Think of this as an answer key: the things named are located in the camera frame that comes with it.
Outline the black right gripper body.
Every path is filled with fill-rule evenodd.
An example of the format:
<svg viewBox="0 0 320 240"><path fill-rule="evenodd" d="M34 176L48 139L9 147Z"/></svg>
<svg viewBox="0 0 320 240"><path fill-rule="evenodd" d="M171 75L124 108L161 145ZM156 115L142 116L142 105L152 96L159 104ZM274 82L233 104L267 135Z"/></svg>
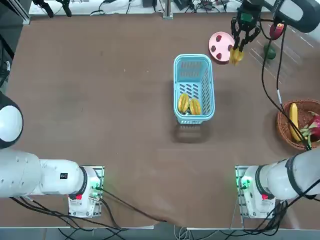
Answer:
<svg viewBox="0 0 320 240"><path fill-rule="evenodd" d="M261 7L259 5L242 4L237 9L237 23L240 28L255 28L260 17Z"/></svg>

